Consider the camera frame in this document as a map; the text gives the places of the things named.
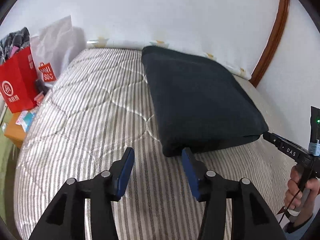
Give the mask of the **person's right hand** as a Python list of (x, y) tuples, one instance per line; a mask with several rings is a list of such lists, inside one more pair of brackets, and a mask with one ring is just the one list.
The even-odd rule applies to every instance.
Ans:
[(287, 183), (287, 191), (285, 193), (284, 204), (289, 209), (294, 210), (300, 208), (300, 213), (293, 223), (294, 227), (301, 226), (313, 215), (315, 199), (319, 194), (319, 180), (317, 178), (309, 179), (305, 185), (305, 190), (309, 189), (310, 193), (305, 203), (302, 204), (303, 193), (299, 191), (300, 175), (297, 166), (291, 169), (290, 180)]

